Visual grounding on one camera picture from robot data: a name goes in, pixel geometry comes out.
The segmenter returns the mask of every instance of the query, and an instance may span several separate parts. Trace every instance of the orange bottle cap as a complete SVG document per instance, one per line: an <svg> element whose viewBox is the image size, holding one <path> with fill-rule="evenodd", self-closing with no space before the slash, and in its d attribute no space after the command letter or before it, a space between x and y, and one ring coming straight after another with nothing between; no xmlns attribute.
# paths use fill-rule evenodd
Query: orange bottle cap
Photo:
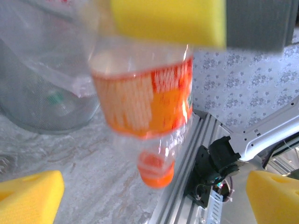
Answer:
<svg viewBox="0 0 299 224"><path fill-rule="evenodd" d="M143 152L139 156L137 168L143 182L151 188L164 188L171 183L174 175L174 162L165 171L163 169L164 161L158 155Z"/></svg>

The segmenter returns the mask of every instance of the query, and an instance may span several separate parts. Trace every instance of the trash can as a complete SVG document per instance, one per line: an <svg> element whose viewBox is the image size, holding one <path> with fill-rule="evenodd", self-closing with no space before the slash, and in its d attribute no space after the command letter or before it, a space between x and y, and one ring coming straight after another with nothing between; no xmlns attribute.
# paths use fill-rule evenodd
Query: trash can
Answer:
<svg viewBox="0 0 299 224"><path fill-rule="evenodd" d="M32 132L68 133L99 103L66 0L0 2L0 107Z"/></svg>

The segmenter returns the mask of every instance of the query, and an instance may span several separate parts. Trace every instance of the clear plastic bottle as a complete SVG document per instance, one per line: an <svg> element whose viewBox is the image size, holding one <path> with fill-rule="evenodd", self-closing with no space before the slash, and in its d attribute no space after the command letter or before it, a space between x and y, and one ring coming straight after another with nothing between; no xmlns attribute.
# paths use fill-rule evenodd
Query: clear plastic bottle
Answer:
<svg viewBox="0 0 299 224"><path fill-rule="evenodd" d="M97 38L89 55L114 146L137 163L150 187L167 186L192 117L188 45Z"/></svg>

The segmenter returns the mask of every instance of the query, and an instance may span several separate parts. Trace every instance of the plastic bag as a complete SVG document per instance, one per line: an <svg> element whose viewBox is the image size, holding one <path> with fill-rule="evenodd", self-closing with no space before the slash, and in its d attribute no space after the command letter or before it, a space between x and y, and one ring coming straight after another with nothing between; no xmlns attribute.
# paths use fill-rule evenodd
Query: plastic bag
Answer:
<svg viewBox="0 0 299 224"><path fill-rule="evenodd" d="M34 73L81 98L95 89L72 15L68 0L1 0L0 38Z"/></svg>

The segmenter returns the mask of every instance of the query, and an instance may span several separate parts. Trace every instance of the sponge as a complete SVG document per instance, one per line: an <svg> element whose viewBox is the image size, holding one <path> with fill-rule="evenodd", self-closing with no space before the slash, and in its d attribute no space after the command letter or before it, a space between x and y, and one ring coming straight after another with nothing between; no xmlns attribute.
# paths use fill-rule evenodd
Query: sponge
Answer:
<svg viewBox="0 0 299 224"><path fill-rule="evenodd" d="M1 224L52 224L64 193L60 171L0 183Z"/></svg>
<svg viewBox="0 0 299 224"><path fill-rule="evenodd" d="M225 0L110 0L121 34L139 39L226 46Z"/></svg>
<svg viewBox="0 0 299 224"><path fill-rule="evenodd" d="M299 223L298 180L252 171L246 192L258 224Z"/></svg>

